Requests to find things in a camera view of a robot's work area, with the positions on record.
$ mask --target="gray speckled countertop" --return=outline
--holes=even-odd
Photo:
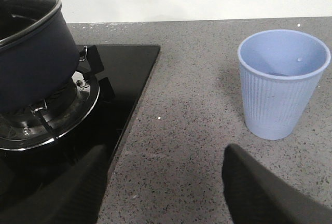
[[[161,53],[112,163],[102,223],[232,223],[221,169],[237,143],[302,193],[332,205],[332,65],[293,133],[251,134],[243,120],[237,47],[268,29],[332,46],[332,17],[69,24],[78,44],[159,44]]]

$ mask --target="pot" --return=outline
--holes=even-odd
[[[3,0],[0,24],[0,113],[32,105],[63,86],[79,51],[60,0]]]

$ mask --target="pot handle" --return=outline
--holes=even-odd
[[[88,46],[84,45],[83,50],[79,53],[80,57],[83,57],[82,59],[80,58],[78,61],[83,62],[87,59],[88,55]]]
[[[96,45],[92,45],[90,47],[84,46],[83,50],[79,53],[79,56],[83,57],[79,60],[80,62],[87,60],[90,66],[90,71],[85,73],[82,72],[84,80],[88,80],[90,76],[104,71],[104,65],[100,59]]]

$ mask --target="cup rim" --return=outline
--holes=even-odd
[[[254,68],[252,68],[251,66],[249,66],[243,59],[241,56],[241,49],[242,46],[251,38],[264,34],[264,33],[269,33],[269,32],[292,32],[292,33],[297,33],[306,37],[309,37],[311,39],[314,39],[317,43],[319,43],[321,46],[323,46],[323,48],[325,49],[325,53],[326,53],[326,60],[325,63],[319,67],[318,69],[316,69],[315,71],[312,71],[310,73],[304,74],[304,75],[295,75],[295,76],[279,76],[279,75],[270,75],[264,72],[261,72],[259,70],[256,70]],[[276,30],[267,30],[267,31],[261,31],[261,32],[257,32],[249,37],[247,37],[245,40],[243,40],[239,47],[238,47],[238,58],[240,60],[240,63],[249,71],[251,71],[252,73],[259,75],[261,77],[265,77],[265,78],[269,78],[269,79],[276,79],[276,80],[301,80],[301,79],[306,79],[312,76],[315,76],[317,74],[319,74],[320,72],[324,71],[324,69],[330,64],[331,61],[331,52],[329,50],[329,48],[326,46],[325,43],[323,43],[320,39],[318,39],[317,37],[314,37],[308,33],[305,32],[301,32],[301,31],[295,31],[295,30],[286,30],[286,29],[276,29]]]

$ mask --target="blue plastic cup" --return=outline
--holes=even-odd
[[[256,136],[287,137],[302,115],[331,54],[309,34],[269,30],[238,48],[245,124]]]

